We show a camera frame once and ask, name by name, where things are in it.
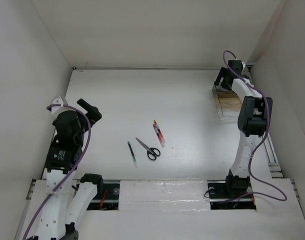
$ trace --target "tabletop surface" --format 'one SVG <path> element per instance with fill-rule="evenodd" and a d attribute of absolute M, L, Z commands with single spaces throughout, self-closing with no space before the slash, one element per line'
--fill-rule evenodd
<path fill-rule="evenodd" d="M 66 93 L 68 104 L 79 107 L 76 102 L 83 98 L 102 114 L 91 129 L 90 145 L 76 176 L 95 173 L 111 180 L 225 179 L 240 135 L 236 122 L 221 121 L 217 114 L 212 93 L 217 75 L 218 70 L 74 70 Z M 154 132 L 154 120 L 165 138 L 165 148 Z M 149 160 L 135 138 L 158 148 L 161 156 Z M 252 169 L 259 177 L 271 177 L 265 147 L 257 151 Z"/>

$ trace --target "white enclosure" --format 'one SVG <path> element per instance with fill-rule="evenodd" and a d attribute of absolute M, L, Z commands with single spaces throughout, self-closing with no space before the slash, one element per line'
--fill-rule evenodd
<path fill-rule="evenodd" d="M 13 240 L 44 197 L 40 179 L 54 133 L 46 106 L 56 95 L 66 95 L 73 106 L 85 98 L 103 113 L 78 177 L 92 172 L 120 180 L 223 179 L 239 140 L 236 123 L 218 122 L 211 95 L 224 50 L 255 62 L 253 82 L 273 99 L 275 153 L 285 178 L 296 184 L 300 206 L 288 179 L 271 179 L 262 147 L 253 171 L 285 189 L 287 204 L 258 197 L 257 212 L 201 211 L 185 213 L 185 221 L 179 221 L 181 212 L 160 211 L 159 202 L 168 199 L 163 194 L 124 181 L 122 210 L 105 215 L 89 211 L 80 233 L 89 239 L 106 234 L 108 239 L 117 219 L 119 231 L 112 238 L 131 238 L 131 219 L 141 224 L 142 238 L 148 232 L 151 239 L 170 239 L 177 226 L 185 225 L 187 231 L 178 231 L 177 239 L 227 239 L 234 231 L 243 239 L 242 226 L 234 230 L 231 222 L 247 219 L 249 234 L 260 229 L 257 238 L 305 239 L 305 0 L 0 0 L 0 240 Z M 111 94 L 115 101 L 102 103 Z M 135 94 L 142 100 L 133 99 Z M 172 145 L 159 146 L 162 156 L 154 164 L 142 161 L 146 153 L 136 147 L 135 169 L 126 143 L 135 145 L 134 137 L 139 137 L 153 147 L 156 139 L 146 140 L 154 133 L 146 127 L 153 119 Z M 181 125 L 185 139 L 174 136 Z M 226 149 L 220 148 L 223 142 Z M 39 181 L 29 206 L 32 179 Z M 201 185 L 197 192 L 204 190 Z M 261 184 L 256 188 L 275 194 Z M 160 196 L 155 203 L 149 202 L 153 193 Z M 197 205 L 209 206 L 204 198 L 197 200 Z M 218 222 L 226 219 L 226 231 L 215 231 L 217 224 L 211 225 L 206 215 Z M 169 228 L 158 235 L 146 218 Z M 105 222 L 104 231 L 97 232 L 94 222 Z"/>

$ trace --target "cable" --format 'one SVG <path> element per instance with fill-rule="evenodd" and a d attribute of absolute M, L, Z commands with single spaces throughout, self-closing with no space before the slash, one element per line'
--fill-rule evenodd
<path fill-rule="evenodd" d="M 52 107 L 60 107 L 60 106 L 61 106 L 60 104 L 49 105 L 49 106 L 47 107 L 47 110 L 51 109 Z M 85 144 L 85 146 L 84 146 L 84 150 L 83 150 L 83 152 L 81 153 L 81 155 L 80 155 L 78 161 L 74 164 L 74 166 L 73 166 L 72 169 L 68 172 L 68 174 L 67 174 L 67 175 L 57 184 L 57 186 L 54 187 L 54 189 L 52 190 L 53 192 L 56 192 L 57 189 L 58 189 L 58 188 L 59 188 L 59 187 L 69 178 L 69 176 L 74 172 L 74 170 L 76 170 L 78 164 L 82 161 L 82 159 L 83 159 L 83 157 L 84 157 L 84 155 L 85 155 L 85 153 L 86 153 L 86 150 L 88 149 L 88 146 L 89 146 L 89 143 L 90 143 L 90 140 L 91 140 L 91 134 L 92 134 L 92 130 L 91 130 L 91 129 L 92 129 L 92 126 L 91 126 L 91 123 L 90 123 L 88 117 L 86 117 L 86 115 L 85 115 L 82 111 L 80 111 L 79 109 L 77 109 L 77 108 L 75 108 L 75 107 L 73 107 L 73 106 L 69 106 L 69 105 L 66 105 L 66 104 L 64 104 L 63 106 L 64 106 L 65 108 L 75 110 L 77 113 L 81 114 L 81 115 L 85 118 L 85 120 L 86 120 L 86 122 L 87 122 L 87 125 L 88 125 L 88 138 L 87 138 L 87 142 L 86 142 L 86 144 Z M 50 193 L 50 194 L 44 199 L 44 201 L 42 202 L 42 204 L 40 205 L 40 207 L 37 209 L 36 213 L 33 215 L 32 219 L 31 219 L 31 221 L 30 221 L 30 223 L 29 223 L 29 225 L 28 225 L 28 227 L 27 227 L 27 229 L 26 229 L 26 231 L 25 231 L 25 233 L 24 233 L 24 235 L 23 235 L 22 240 L 26 240 L 26 238 L 27 238 L 27 236 L 28 236 L 28 233 L 29 233 L 30 229 L 32 228 L 32 225 L 33 225 L 33 223 L 35 222 L 35 220 L 36 220 L 38 214 L 42 211 L 43 207 L 46 205 L 47 201 L 51 198 L 52 195 L 53 195 L 53 194 Z"/>
<path fill-rule="evenodd" d="M 278 201 L 285 202 L 285 201 L 287 201 L 287 196 L 286 196 L 286 194 L 285 194 L 282 190 L 280 190 L 278 187 L 272 185 L 272 184 L 269 183 L 269 182 L 266 182 L 266 181 L 264 181 L 264 180 L 261 180 L 261 179 L 255 177 L 255 176 L 253 175 L 252 169 L 251 169 L 252 162 L 253 162 L 253 158 L 254 158 L 254 154 L 255 154 L 255 152 L 258 150 L 258 148 L 265 142 L 266 138 L 268 137 L 268 133 L 269 133 L 269 128 L 270 128 L 270 124 L 271 124 L 271 123 L 270 123 L 270 112 L 269 112 L 267 97 L 265 96 L 265 94 L 264 94 L 261 90 L 259 90 L 259 89 L 257 89 L 256 87 L 250 85 L 249 83 L 247 83 L 247 82 L 245 81 L 245 79 L 244 79 L 242 76 L 238 75 L 238 74 L 228 65 L 228 63 L 227 63 L 227 61 L 226 61 L 226 58 L 225 58 L 225 54 L 226 54 L 226 53 L 230 53 L 230 54 L 236 59 L 236 55 L 235 55 L 232 51 L 225 50 L 225 51 L 223 51 L 223 54 L 222 54 L 222 59 L 223 59 L 223 61 L 224 61 L 224 64 L 227 66 L 227 68 L 228 68 L 237 78 L 239 78 L 239 79 L 242 80 L 244 83 L 246 83 L 246 85 L 247 85 L 249 88 L 251 88 L 251 89 L 257 91 L 258 93 L 260 93 L 260 94 L 262 95 L 262 98 L 263 98 L 263 101 L 264 101 L 264 105 L 265 105 L 264 107 L 265 107 L 266 114 L 267 114 L 265 134 L 264 134 L 264 136 L 263 136 L 261 142 L 253 149 L 253 151 L 252 151 L 252 153 L 251 153 L 251 155 L 250 155 L 250 159 L 249 159 L 249 163 L 248 163 L 249 175 L 250 175 L 253 179 L 257 180 L 258 182 L 263 183 L 263 184 L 266 184 L 266 185 L 268 185 L 268 186 L 270 186 L 270 187 L 272 187 L 272 188 L 278 190 L 278 191 L 283 195 L 284 198 L 278 198 L 278 197 L 275 197 L 275 196 L 268 195 L 268 194 L 266 194 L 266 193 L 257 192 L 257 191 L 252 191 L 252 192 L 247 192 L 247 193 L 245 193 L 245 194 L 243 194 L 243 195 L 240 195 L 240 196 L 238 196 L 238 197 L 236 197 L 236 198 L 231 198 L 231 199 L 228 199 L 228 200 L 225 200 L 225 201 L 219 201 L 218 203 L 221 203 L 221 204 L 229 203 L 229 202 L 231 202 L 231 201 L 239 200 L 239 199 L 241 199 L 241 198 L 243 198 L 243 197 L 246 197 L 246 196 L 248 196 L 248 195 L 253 195 L 253 194 L 262 195 L 262 196 L 265 196 L 265 197 L 268 197 L 268 198 L 271 198 L 271 199 L 275 199 L 275 200 L 278 200 Z"/>

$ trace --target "marker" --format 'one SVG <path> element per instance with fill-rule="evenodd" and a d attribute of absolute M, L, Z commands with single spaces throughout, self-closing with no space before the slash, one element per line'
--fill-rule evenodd
<path fill-rule="evenodd" d="M 134 154 L 134 152 L 133 152 L 133 149 L 132 149 L 132 146 L 131 146 L 131 142 L 130 142 L 130 141 L 128 142 L 128 147 L 129 147 L 130 152 L 131 152 L 133 164 L 134 164 L 135 168 L 138 168 L 138 163 L 137 163 L 137 161 L 136 161 L 135 154 Z"/>
<path fill-rule="evenodd" d="M 157 137 L 158 137 L 158 140 L 159 140 L 159 142 L 160 142 L 161 147 L 164 148 L 164 147 L 165 147 L 165 144 L 164 144 L 164 142 L 163 142 L 161 136 L 159 135 L 159 132 L 158 132 L 158 129 L 157 129 L 156 125 L 153 124 L 152 126 L 153 126 L 153 129 L 154 129 L 154 132 L 157 134 Z"/>
<path fill-rule="evenodd" d="M 164 136 L 163 136 L 163 134 L 162 134 L 162 131 L 160 130 L 160 128 L 159 128 L 159 126 L 158 126 L 156 120 L 154 120 L 153 123 L 155 124 L 155 126 L 156 126 L 156 128 L 157 128 L 157 130 L 158 130 L 158 133 L 159 133 L 159 135 L 160 135 L 160 137 L 161 137 L 161 140 L 162 140 L 163 143 L 165 144 L 165 143 L 166 143 L 165 138 L 164 138 Z"/>

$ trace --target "scissors blade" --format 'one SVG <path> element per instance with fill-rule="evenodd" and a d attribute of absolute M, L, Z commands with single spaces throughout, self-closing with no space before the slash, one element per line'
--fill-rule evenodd
<path fill-rule="evenodd" d="M 142 141 L 140 141 L 137 137 L 136 140 L 140 143 L 140 145 L 142 145 L 148 152 L 150 152 L 151 154 L 155 155 L 155 153 L 151 150 L 150 147 L 148 147 L 146 144 L 144 144 Z"/>

